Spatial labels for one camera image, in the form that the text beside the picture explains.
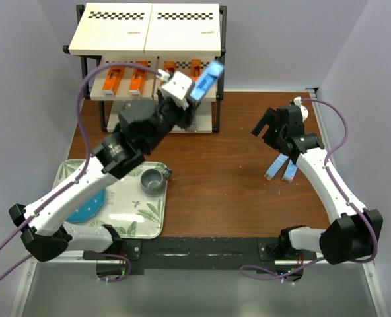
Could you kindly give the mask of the orange toothpaste box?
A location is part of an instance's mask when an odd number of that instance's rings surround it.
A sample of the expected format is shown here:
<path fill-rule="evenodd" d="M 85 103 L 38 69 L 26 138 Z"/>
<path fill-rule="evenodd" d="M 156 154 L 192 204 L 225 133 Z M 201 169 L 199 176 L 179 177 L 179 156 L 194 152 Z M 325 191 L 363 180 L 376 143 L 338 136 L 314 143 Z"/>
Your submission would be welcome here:
<path fill-rule="evenodd" d="M 110 68 L 104 85 L 102 87 L 102 92 L 104 96 L 115 96 L 119 88 L 120 82 L 125 71 L 124 67 L 112 67 Z"/>
<path fill-rule="evenodd" d="M 164 70 L 169 74 L 174 74 L 176 71 L 176 62 L 175 61 L 165 61 Z"/>
<path fill-rule="evenodd" d="M 133 98 L 141 97 L 145 88 L 147 72 L 142 69 L 134 69 L 129 86 L 129 93 Z"/>
<path fill-rule="evenodd" d="M 193 59 L 190 63 L 190 78 L 193 81 L 197 81 L 201 74 L 201 61 L 199 59 Z"/>

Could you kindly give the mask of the light blue toothpaste box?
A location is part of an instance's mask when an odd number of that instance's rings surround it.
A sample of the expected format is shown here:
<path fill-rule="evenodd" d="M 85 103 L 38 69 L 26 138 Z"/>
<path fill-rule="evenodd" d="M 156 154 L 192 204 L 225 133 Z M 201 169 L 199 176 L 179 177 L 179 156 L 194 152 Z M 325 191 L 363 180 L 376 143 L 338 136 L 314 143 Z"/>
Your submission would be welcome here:
<path fill-rule="evenodd" d="M 279 154 L 270 167 L 266 170 L 264 174 L 265 179 L 272 180 L 279 172 L 281 167 L 287 162 L 288 158 L 289 157 L 284 154 Z"/>

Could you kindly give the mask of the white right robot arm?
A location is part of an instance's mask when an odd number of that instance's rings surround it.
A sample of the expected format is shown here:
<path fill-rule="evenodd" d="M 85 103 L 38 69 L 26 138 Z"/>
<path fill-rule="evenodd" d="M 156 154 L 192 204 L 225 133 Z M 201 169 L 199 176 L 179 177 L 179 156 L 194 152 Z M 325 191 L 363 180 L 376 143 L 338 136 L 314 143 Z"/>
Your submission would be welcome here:
<path fill-rule="evenodd" d="M 322 202 L 330 225 L 326 229 L 295 226 L 283 229 L 278 250 L 288 260 L 302 250 L 320 253 L 332 265 L 365 263 L 378 251 L 383 218 L 368 209 L 347 187 L 330 161 L 330 154 L 315 133 L 306 133 L 308 110 L 301 102 L 268 108 L 252 135 L 291 159 L 311 183 Z"/>

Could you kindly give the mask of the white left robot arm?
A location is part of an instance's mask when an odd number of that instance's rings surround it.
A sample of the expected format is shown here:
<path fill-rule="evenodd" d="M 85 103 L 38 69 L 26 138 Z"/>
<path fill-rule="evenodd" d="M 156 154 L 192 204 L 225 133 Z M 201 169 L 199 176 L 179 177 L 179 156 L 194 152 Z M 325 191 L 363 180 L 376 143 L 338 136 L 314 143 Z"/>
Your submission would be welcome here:
<path fill-rule="evenodd" d="M 87 227 L 67 219 L 98 192 L 142 164 L 174 126 L 189 127 L 199 102 L 191 97 L 186 100 L 187 108 L 165 96 L 157 101 L 132 101 L 120 112 L 114 132 L 90 151 L 74 173 L 40 201 L 12 206 L 9 215 L 22 233 L 24 247 L 41 262 L 75 250 L 116 258 L 122 239 L 112 225 Z"/>

